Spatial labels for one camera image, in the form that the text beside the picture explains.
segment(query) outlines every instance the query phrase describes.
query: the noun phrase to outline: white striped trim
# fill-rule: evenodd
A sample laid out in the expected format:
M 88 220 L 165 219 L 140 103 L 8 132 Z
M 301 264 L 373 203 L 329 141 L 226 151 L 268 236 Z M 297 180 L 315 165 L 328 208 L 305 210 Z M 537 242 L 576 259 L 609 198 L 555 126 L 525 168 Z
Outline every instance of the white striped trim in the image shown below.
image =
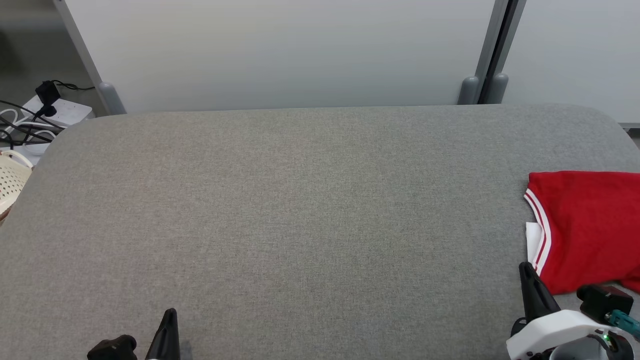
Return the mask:
M 538 275 L 542 273 L 542 268 L 545 266 L 547 262 L 547 258 L 549 256 L 549 250 L 551 250 L 551 227 L 549 226 L 549 220 L 547 218 L 547 213 L 545 209 L 540 204 L 536 194 L 534 194 L 531 189 L 527 189 L 524 198 L 527 200 L 533 213 L 536 217 L 536 221 L 542 228 L 542 239 L 540 244 L 538 245 L 538 250 L 536 251 L 535 262 L 533 263 L 533 267 L 536 269 Z

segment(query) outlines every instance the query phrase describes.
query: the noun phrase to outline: basket handle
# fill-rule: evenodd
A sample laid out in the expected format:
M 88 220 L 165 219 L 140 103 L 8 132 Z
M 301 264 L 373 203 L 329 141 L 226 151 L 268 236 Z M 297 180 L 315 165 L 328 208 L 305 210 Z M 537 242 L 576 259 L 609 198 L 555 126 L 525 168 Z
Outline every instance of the basket handle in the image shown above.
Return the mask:
M 21 153 L 17 152 L 17 151 L 13 151 L 13 150 L 3 150 L 2 151 L 2 155 L 3 156 L 9 156 L 9 155 L 13 155 L 16 158 L 22 160 L 22 162 L 29 168 L 33 168 L 33 164 L 29 161 L 29 159 L 27 159 L 24 155 L 22 155 Z

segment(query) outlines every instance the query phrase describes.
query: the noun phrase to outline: white partition panel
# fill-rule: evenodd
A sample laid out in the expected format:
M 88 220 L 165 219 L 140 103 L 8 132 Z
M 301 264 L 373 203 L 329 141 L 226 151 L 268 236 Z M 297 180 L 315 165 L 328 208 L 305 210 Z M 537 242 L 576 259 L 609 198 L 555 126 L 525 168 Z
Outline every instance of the white partition panel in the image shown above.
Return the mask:
M 640 2 L 528 0 L 502 103 L 565 102 L 640 126 Z
M 454 104 L 494 0 L 63 0 L 128 112 Z

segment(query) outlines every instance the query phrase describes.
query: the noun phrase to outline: red cloth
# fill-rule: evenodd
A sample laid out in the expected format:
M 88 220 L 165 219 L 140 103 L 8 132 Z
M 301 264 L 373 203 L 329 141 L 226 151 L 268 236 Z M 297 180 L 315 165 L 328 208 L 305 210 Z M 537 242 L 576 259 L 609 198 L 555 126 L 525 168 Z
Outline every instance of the red cloth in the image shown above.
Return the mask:
M 551 294 L 620 281 L 640 293 L 640 174 L 532 172 L 542 236 L 534 268 Z

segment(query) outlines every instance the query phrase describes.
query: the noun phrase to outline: beige basket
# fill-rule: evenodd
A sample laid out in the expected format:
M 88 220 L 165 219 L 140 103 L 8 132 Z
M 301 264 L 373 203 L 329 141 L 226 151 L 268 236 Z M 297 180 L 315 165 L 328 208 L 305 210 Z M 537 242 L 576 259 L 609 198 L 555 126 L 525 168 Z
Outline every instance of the beige basket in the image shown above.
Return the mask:
M 9 213 L 9 209 L 18 199 L 18 195 L 31 175 L 32 167 L 31 162 L 18 152 L 12 150 L 0 152 L 0 220 Z

